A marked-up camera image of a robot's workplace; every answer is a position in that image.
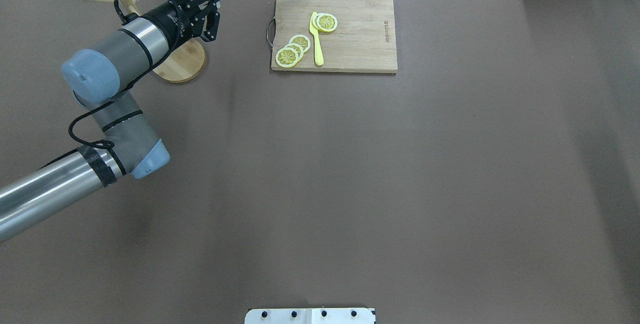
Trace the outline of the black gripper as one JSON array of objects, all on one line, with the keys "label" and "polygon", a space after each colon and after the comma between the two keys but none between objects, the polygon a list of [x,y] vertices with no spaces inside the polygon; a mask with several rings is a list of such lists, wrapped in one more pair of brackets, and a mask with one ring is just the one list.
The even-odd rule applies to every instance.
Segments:
[{"label": "black gripper", "polygon": [[190,39],[212,42],[218,37],[221,1],[167,0],[148,12],[148,20],[169,45],[182,45]]}]

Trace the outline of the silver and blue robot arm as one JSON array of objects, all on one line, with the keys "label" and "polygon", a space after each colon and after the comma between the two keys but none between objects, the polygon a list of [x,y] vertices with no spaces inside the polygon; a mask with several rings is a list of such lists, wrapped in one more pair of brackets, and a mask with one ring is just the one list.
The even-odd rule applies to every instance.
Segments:
[{"label": "silver and blue robot arm", "polygon": [[1,241],[7,242],[127,175],[142,179],[170,155],[132,95],[134,85],[190,39],[217,38],[221,0],[165,0],[139,14],[122,11],[121,27],[61,66],[85,112],[68,126],[76,148],[1,190]]}]

